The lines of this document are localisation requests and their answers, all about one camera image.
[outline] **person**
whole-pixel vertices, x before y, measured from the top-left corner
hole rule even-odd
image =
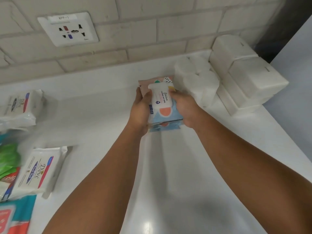
[[[228,130],[190,95],[171,92],[224,181],[268,233],[312,233],[312,184]],[[152,93],[137,89],[129,121],[111,149],[54,214],[43,234],[118,234],[147,133]]]

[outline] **wall socket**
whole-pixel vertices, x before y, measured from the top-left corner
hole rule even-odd
[[[57,47],[99,41],[88,12],[38,17],[37,19]]]

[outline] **paper towel stack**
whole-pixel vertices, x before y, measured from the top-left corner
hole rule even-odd
[[[239,36],[216,38],[210,55],[222,84],[217,94],[230,115],[254,112],[289,82]]]
[[[176,89],[191,94],[201,107],[212,104],[220,82],[207,59],[200,56],[181,57],[174,69]]]

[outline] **dove wet wipes package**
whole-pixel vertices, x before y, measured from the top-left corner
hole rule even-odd
[[[142,96],[150,90],[153,93],[148,120],[150,132],[180,129],[182,125],[183,117],[177,110],[176,101],[169,94],[170,90],[175,90],[173,78],[167,76],[139,80]]]

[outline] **green package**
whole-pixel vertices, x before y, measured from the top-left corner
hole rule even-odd
[[[18,144],[12,143],[0,146],[0,179],[16,172],[21,156],[17,152]]]

